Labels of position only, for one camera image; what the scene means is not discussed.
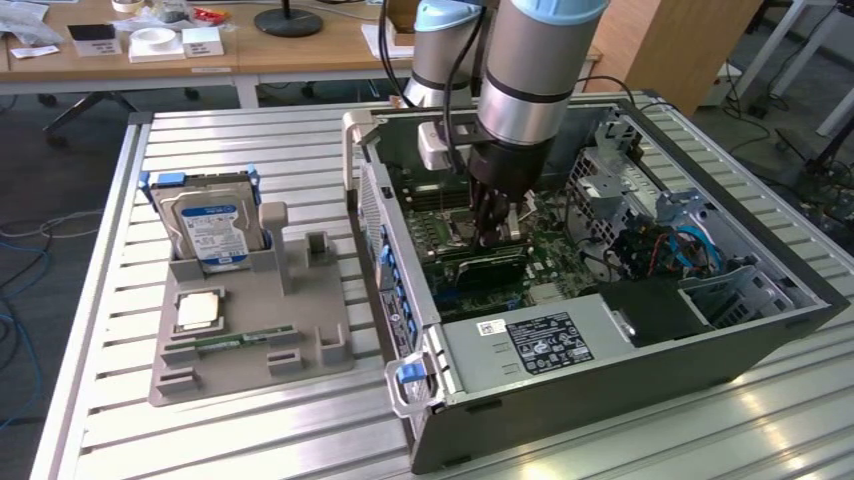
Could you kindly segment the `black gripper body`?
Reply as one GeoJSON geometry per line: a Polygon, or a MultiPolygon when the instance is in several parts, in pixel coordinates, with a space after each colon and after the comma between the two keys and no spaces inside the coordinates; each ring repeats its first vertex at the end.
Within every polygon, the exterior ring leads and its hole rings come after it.
{"type": "Polygon", "coordinates": [[[536,183],[546,163],[546,143],[518,145],[502,141],[476,143],[467,171],[476,198],[496,192],[520,200],[536,183]]]}

